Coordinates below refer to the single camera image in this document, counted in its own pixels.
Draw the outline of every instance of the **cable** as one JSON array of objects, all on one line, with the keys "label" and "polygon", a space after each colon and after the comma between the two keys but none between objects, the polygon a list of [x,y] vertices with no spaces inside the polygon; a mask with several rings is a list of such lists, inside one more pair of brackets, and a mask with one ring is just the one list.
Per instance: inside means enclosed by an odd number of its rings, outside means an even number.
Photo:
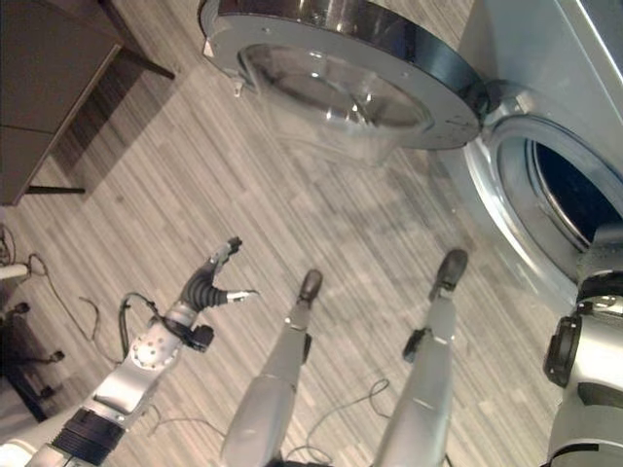
[{"label": "cable", "polygon": [[[372,386],[370,387],[370,390],[368,391],[368,393],[365,396],[359,397],[358,399],[355,399],[354,401],[348,402],[346,404],[341,404],[338,407],[335,407],[333,409],[331,409],[329,412],[327,412],[325,415],[323,415],[314,425],[313,427],[310,429],[310,431],[308,432],[306,438],[305,438],[305,444],[301,445],[301,446],[297,446],[296,448],[292,449],[291,451],[289,451],[286,455],[285,455],[285,460],[289,460],[290,456],[295,453],[298,452],[299,450],[303,450],[306,449],[308,454],[311,456],[311,458],[316,461],[319,462],[321,464],[326,464],[326,465],[330,465],[333,463],[333,457],[331,457],[327,452],[325,452],[322,449],[316,448],[315,446],[311,445],[311,439],[313,436],[313,433],[315,433],[315,431],[320,427],[320,425],[322,425],[322,423],[324,423],[324,421],[331,415],[333,415],[334,413],[337,413],[339,411],[342,411],[344,409],[347,409],[349,407],[352,407],[356,404],[359,404],[360,402],[363,401],[369,401],[370,403],[370,407],[372,408],[372,410],[374,411],[374,413],[376,413],[379,416],[382,416],[384,418],[389,418],[388,415],[386,415],[385,413],[381,413],[379,412],[379,410],[377,409],[377,407],[374,405],[374,403],[372,402],[373,398],[379,394],[381,394],[383,391],[385,391],[386,389],[389,388],[389,379],[387,379],[386,377],[379,379],[378,381],[376,381],[374,384],[372,384]],[[325,458],[320,458],[318,456],[316,456],[316,453],[320,453],[322,456],[324,456]]]},{"label": "cable", "polygon": [[166,418],[163,420],[163,416],[161,412],[158,410],[158,408],[155,405],[152,404],[149,407],[154,410],[154,412],[156,413],[156,417],[158,419],[156,420],[156,424],[152,427],[152,429],[149,430],[149,433],[147,433],[147,438],[151,438],[152,436],[154,436],[156,434],[156,430],[158,430],[158,428],[160,428],[161,426],[166,425],[167,423],[177,423],[181,421],[201,423],[209,427],[212,431],[218,433],[221,438],[225,438],[225,433],[219,430],[218,428],[216,428],[212,423],[207,421],[205,418],[182,416],[182,417],[176,417],[176,418]]},{"label": "cable", "polygon": [[[39,263],[39,265],[40,265],[40,267],[42,269],[41,271],[38,271],[37,269],[34,268],[34,264],[33,264],[34,260],[36,260]],[[30,255],[28,255],[28,259],[26,260],[26,264],[25,265],[28,268],[28,276],[22,282],[25,282],[26,280],[28,280],[33,275],[34,276],[39,276],[39,277],[45,277],[47,279],[47,281],[48,281],[48,284],[50,285],[50,290],[54,294],[55,298],[58,300],[58,303],[63,308],[63,310],[65,311],[67,316],[69,316],[69,318],[73,321],[73,323],[76,326],[76,328],[78,328],[78,331],[80,332],[82,337],[85,339],[85,341],[92,343],[93,346],[95,347],[95,350],[97,350],[97,353],[99,353],[99,355],[101,355],[109,363],[112,363],[112,364],[115,364],[115,365],[121,363],[120,361],[110,357],[106,353],[106,351],[101,348],[101,346],[100,346],[100,344],[99,344],[99,342],[97,340],[97,333],[99,332],[99,325],[100,325],[100,322],[101,322],[101,313],[100,313],[99,308],[97,307],[97,305],[90,299],[87,299],[85,297],[78,297],[78,300],[80,300],[82,302],[85,302],[86,304],[89,304],[89,305],[92,306],[93,314],[95,315],[95,322],[93,323],[92,331],[90,333],[88,333],[80,325],[80,323],[78,322],[78,320],[76,319],[74,314],[71,312],[71,310],[69,309],[69,307],[67,306],[65,301],[62,299],[62,297],[60,296],[60,294],[56,290],[55,284],[52,281],[52,277],[50,275],[50,270],[48,269],[48,265],[43,260],[43,258],[41,258],[41,256],[39,256],[38,253],[31,253]]]},{"label": "cable", "polygon": [[129,292],[124,295],[119,304],[119,312],[118,312],[118,321],[119,321],[119,336],[121,338],[121,349],[124,353],[124,358],[128,356],[129,352],[129,337],[128,337],[128,323],[126,322],[126,311],[130,308],[129,300],[131,298],[140,299],[147,307],[150,309],[152,314],[160,321],[163,320],[163,317],[158,312],[156,308],[156,304],[146,298],[145,296],[139,294],[138,292]]},{"label": "cable", "polygon": [[23,365],[26,363],[39,363],[41,365],[50,365],[52,363],[57,363],[65,358],[65,354],[60,350],[57,350],[55,353],[51,354],[48,358],[38,358],[38,357],[21,357],[11,359],[9,358],[9,363],[13,365]]}]

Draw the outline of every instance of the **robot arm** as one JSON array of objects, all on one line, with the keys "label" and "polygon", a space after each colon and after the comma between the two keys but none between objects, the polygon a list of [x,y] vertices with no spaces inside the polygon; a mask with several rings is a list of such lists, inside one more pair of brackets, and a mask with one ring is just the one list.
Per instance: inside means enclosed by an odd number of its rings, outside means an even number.
[{"label": "robot arm", "polygon": [[213,331],[193,325],[208,306],[239,302],[255,291],[226,292],[213,286],[215,275],[241,241],[230,239],[186,283],[179,300],[164,316],[152,319],[149,329],[129,346],[128,355],[65,423],[54,440],[43,446],[31,467],[100,465],[124,433],[147,409],[160,379],[176,364],[179,350],[188,345],[206,351]]},{"label": "robot arm", "polygon": [[544,467],[623,465],[623,226],[600,228],[580,266],[571,316],[545,375],[564,389]]}]

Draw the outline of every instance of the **desk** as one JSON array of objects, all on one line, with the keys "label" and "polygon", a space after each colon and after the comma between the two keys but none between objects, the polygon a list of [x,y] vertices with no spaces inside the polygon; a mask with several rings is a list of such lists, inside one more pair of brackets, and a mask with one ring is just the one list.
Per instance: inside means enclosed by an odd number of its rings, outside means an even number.
[{"label": "desk", "polygon": [[[0,2],[0,204],[18,204],[115,58],[169,79],[94,0]],[[30,193],[80,193],[33,187]]]}]

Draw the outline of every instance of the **desk leg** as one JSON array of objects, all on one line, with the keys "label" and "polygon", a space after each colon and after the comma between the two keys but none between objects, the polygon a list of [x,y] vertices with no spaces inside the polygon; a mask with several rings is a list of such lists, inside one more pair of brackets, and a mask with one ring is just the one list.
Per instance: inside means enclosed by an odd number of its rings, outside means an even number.
[{"label": "desk leg", "polygon": [[84,188],[63,188],[63,187],[40,187],[30,185],[26,190],[27,195],[83,195],[86,193]]},{"label": "desk leg", "polygon": [[24,405],[28,408],[30,413],[32,413],[32,416],[34,416],[39,423],[47,420],[48,417],[39,405],[39,396],[34,391],[23,373],[14,365],[7,365],[6,362],[3,362],[3,364],[8,367],[3,370],[3,376],[15,389]]},{"label": "desk leg", "polygon": [[153,71],[154,73],[158,73],[159,75],[169,78],[170,80],[175,79],[175,75],[166,68],[160,66],[157,63],[154,63],[153,61],[141,54],[137,54],[136,52],[131,51],[128,48],[123,47],[119,51],[118,56],[125,60],[131,61],[132,63],[135,63],[139,66],[142,66],[146,70]]}]

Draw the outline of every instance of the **wooden floor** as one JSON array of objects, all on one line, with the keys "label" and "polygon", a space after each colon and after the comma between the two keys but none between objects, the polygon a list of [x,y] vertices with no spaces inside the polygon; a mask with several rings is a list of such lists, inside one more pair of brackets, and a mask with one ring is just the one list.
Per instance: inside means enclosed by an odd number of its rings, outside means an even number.
[{"label": "wooden floor", "polygon": [[[265,126],[257,98],[202,59],[196,0],[115,2],[147,55],[177,73],[143,73],[121,100],[124,66],[107,77],[38,184],[84,185],[83,197],[26,197],[5,210],[21,260],[37,251],[84,327],[102,309],[100,341],[119,355],[116,311],[134,290],[165,308],[203,259],[231,235],[244,246],[219,276],[223,288],[252,287],[261,299],[211,310],[207,354],[185,351],[155,397],[164,417],[205,417],[226,429],[267,356],[307,269],[325,284],[314,310],[314,344],[302,373],[284,451],[336,405],[365,395],[379,378],[390,412],[408,374],[403,344],[426,311],[445,252],[466,248],[456,292],[455,408],[448,454],[456,467],[536,466],[544,461],[557,388],[541,362],[557,316],[522,290],[479,235],[434,155],[398,152],[383,168],[357,169],[288,157]],[[385,2],[453,47],[470,1]],[[121,100],[112,115],[111,102]],[[45,280],[32,278],[33,331],[67,358],[49,378],[59,408],[80,402],[112,366],[77,333]],[[133,332],[149,313],[138,306]],[[216,465],[220,438],[198,423],[171,423],[152,437],[147,413],[110,465]],[[312,439],[339,467],[370,465],[386,421],[366,404],[329,418]]]}]

